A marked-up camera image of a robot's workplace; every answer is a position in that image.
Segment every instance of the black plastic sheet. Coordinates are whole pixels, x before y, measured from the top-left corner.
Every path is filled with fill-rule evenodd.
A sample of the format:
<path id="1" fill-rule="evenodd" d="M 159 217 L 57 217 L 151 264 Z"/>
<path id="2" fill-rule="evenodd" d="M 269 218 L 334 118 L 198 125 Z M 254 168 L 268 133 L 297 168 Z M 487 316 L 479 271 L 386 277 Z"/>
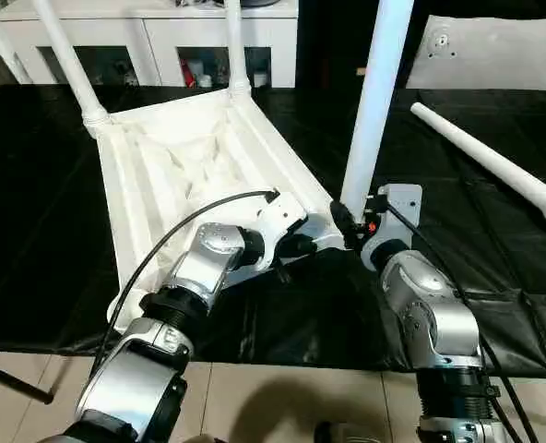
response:
<path id="1" fill-rule="evenodd" d="M 110 112 L 198 93 L 98 92 Z M 358 99 L 329 91 L 255 93 L 335 198 Z M 397 91 L 372 184 L 422 186 L 421 229 L 469 293 L 504 371 L 546 377 L 546 221 L 411 114 L 415 101 L 546 182 L 546 92 Z M 413 244 L 431 256 L 416 238 Z M 328 250 L 289 265 L 288 272 L 290 284 L 269 272 L 226 290 L 197 346 L 198 358 L 410 369 L 398 322 L 376 276 L 355 254 Z M 116 291 L 96 144 L 69 89 L 0 89 L 0 350 L 93 353 Z"/>

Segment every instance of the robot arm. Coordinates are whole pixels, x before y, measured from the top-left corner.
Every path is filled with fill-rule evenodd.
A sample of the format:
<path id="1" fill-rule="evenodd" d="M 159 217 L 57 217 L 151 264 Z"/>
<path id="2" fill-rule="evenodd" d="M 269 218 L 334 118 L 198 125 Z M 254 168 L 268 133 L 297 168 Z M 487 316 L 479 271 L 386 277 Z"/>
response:
<path id="1" fill-rule="evenodd" d="M 504 443 L 489 397 L 497 397 L 482 367 L 476 318 L 451 289 L 447 277 L 401 240 L 377 247 L 371 257 L 390 308 L 399 317 L 416 371 L 425 443 Z"/>
<path id="2" fill-rule="evenodd" d="M 144 315 L 84 388 L 77 421 L 46 443 L 168 441 L 186 391 L 182 374 L 227 276 L 245 265 L 268 268 L 278 245 L 305 219 L 297 200 L 281 193 L 259 211 L 252 229 L 202 224 L 160 289 L 142 299 Z M 298 238 L 293 246 L 302 251 L 311 239 Z"/>

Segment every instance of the metal bracket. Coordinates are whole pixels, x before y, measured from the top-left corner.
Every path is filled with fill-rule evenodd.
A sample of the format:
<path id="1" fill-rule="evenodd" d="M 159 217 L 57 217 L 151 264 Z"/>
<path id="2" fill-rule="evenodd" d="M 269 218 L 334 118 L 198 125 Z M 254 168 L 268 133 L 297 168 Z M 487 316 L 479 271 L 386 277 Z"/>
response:
<path id="1" fill-rule="evenodd" d="M 381 186 L 377 190 L 378 195 L 386 195 L 387 201 L 406 217 L 415 226 L 419 225 L 421 217 L 422 188 L 419 185 L 390 184 Z M 377 232 L 371 237 L 361 252 L 363 265 L 370 270 L 376 271 L 371 260 L 374 250 L 383 242 L 392 239 L 399 239 L 412 246 L 412 232 L 391 212 L 386 211 L 381 215 L 380 226 Z"/>

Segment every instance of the tile floor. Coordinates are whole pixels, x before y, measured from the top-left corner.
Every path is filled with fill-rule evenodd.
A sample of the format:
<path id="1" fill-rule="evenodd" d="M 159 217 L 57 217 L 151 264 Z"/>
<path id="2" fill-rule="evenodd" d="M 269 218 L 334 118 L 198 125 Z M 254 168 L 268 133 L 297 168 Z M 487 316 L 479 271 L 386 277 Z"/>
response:
<path id="1" fill-rule="evenodd" d="M 90 358 L 0 353 L 0 368 L 55 391 L 49 406 L 0 387 L 0 443 L 34 443 L 63 431 L 89 373 Z M 366 425 L 383 442 L 418 443 L 414 377 L 261 365 L 192 363 L 171 442 L 200 433 L 231 443 L 311 442 L 320 421 Z M 546 442 L 546 380 L 513 380 L 540 442 Z M 518 425 L 508 397 L 502 405 Z"/>

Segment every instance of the black tablecloth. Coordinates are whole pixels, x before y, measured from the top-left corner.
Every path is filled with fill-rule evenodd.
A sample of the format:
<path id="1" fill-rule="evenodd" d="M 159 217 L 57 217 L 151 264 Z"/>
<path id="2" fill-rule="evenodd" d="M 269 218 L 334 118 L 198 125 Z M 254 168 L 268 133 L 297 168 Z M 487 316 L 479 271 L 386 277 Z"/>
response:
<path id="1" fill-rule="evenodd" d="M 110 112 L 187 96 L 97 89 Z M 358 96 L 260 90 L 255 100 L 338 197 Z M 399 90 L 373 187 L 423 187 L 421 229 L 469 292 L 509 375 L 546 377 L 546 221 L 416 119 L 421 101 L 546 182 L 546 92 Z M 428 256 L 423 244 L 414 245 Z M 198 357 L 224 362 L 409 369 L 376 277 L 327 250 L 224 292 Z M 67 87 L 0 89 L 0 350 L 92 353 L 117 291 L 95 141 Z"/>

